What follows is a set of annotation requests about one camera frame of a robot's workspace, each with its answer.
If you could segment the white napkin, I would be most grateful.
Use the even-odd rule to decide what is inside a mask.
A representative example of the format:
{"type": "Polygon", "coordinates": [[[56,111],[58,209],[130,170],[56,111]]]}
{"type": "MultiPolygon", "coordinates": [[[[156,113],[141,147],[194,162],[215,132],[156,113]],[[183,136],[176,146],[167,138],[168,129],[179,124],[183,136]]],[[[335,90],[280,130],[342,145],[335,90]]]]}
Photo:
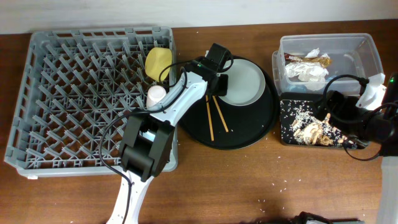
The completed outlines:
{"type": "MultiPolygon", "coordinates": [[[[319,53],[320,49],[317,48],[311,50],[308,54],[306,54],[306,56],[303,57],[330,58],[328,54],[319,55],[319,53]]],[[[326,68],[321,67],[317,63],[286,62],[288,62],[288,64],[285,66],[285,71],[288,78],[297,78],[299,81],[304,82],[305,87],[310,91],[318,91],[325,86],[325,77],[329,74],[329,71],[326,68]]]]}

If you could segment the gold snack wrapper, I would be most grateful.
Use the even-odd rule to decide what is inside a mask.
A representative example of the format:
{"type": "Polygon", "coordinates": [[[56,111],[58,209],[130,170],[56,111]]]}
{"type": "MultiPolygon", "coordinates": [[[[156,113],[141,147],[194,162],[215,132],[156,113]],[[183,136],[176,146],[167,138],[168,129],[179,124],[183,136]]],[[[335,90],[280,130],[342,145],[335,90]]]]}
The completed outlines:
{"type": "Polygon", "coordinates": [[[328,57],[305,58],[305,57],[299,57],[292,54],[284,53],[284,58],[286,61],[289,62],[317,63],[323,68],[327,68],[332,64],[332,59],[328,57]]]}

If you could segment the pink cup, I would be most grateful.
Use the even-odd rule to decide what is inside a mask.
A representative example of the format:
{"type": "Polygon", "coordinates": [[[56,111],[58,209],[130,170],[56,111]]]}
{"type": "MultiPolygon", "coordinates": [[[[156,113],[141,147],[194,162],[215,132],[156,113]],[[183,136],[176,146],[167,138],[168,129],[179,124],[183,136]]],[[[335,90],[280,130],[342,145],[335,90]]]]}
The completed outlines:
{"type": "Polygon", "coordinates": [[[146,107],[150,108],[161,101],[167,92],[164,87],[160,85],[154,85],[149,88],[147,92],[147,100],[146,100],[146,107]]]}

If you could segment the yellow bowl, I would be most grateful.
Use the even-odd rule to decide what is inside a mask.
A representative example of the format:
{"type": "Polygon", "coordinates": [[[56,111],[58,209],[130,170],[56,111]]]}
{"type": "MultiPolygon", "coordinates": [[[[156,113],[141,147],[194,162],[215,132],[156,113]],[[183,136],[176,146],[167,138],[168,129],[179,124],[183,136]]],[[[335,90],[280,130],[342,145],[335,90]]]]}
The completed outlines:
{"type": "Polygon", "coordinates": [[[146,57],[145,73],[151,79],[162,82],[170,71],[169,65],[172,64],[172,51],[170,49],[154,47],[146,57]]]}

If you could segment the blue cup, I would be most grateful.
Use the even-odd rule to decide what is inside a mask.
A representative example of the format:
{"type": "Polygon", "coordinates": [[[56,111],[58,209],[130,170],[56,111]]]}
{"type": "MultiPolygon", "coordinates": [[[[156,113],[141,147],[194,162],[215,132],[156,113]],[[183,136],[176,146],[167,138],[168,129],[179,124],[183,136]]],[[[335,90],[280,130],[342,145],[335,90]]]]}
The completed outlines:
{"type": "Polygon", "coordinates": [[[155,139],[155,133],[153,133],[152,131],[146,131],[146,132],[141,131],[141,136],[146,141],[149,141],[149,142],[153,142],[155,139]]]}

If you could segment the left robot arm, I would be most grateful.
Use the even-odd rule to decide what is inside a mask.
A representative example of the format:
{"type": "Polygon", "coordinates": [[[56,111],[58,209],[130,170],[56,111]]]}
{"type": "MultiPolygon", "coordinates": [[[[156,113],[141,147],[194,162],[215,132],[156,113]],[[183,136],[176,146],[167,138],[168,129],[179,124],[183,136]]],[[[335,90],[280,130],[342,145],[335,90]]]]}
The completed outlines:
{"type": "Polygon", "coordinates": [[[233,54],[227,48],[213,44],[205,56],[182,62],[180,79],[158,103],[148,110],[134,109],[106,127],[108,133],[120,120],[127,120],[119,144],[121,169],[113,169],[122,181],[108,223],[138,222],[149,184],[170,159],[179,120],[205,95],[227,94],[225,64],[233,62],[233,54]]]}

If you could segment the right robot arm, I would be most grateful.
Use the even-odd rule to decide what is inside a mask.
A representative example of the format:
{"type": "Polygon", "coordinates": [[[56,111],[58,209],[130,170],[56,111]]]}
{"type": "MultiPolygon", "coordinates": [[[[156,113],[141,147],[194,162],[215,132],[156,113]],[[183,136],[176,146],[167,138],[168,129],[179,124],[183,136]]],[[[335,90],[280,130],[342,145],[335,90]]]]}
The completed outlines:
{"type": "Polygon", "coordinates": [[[363,159],[372,161],[382,157],[382,195],[377,223],[397,223],[397,73],[394,72],[387,86],[383,73],[369,78],[339,75],[325,86],[322,101],[315,117],[330,115],[330,124],[361,147],[370,142],[381,145],[376,155],[363,159]],[[352,78],[361,86],[361,97],[345,96],[329,90],[340,78],[352,78]]]}

